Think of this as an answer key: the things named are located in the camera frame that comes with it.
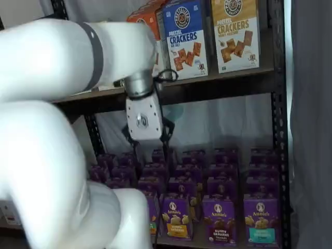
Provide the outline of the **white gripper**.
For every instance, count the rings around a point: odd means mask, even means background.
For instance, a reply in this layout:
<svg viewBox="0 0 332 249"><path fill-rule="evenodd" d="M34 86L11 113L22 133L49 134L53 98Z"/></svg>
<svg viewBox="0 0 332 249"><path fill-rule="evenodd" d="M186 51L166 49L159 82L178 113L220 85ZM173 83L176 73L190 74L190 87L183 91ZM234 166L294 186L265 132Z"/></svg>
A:
<svg viewBox="0 0 332 249"><path fill-rule="evenodd" d="M130 159L135 169L133 186L138 185L140 176L140 153L138 141L160 139L165 164L170 178L176 168L176 152L170 146L175 124L167 118L162 118L158 96L155 92L142 99L126 99L127 124L121 132L131 146Z"/></svg>

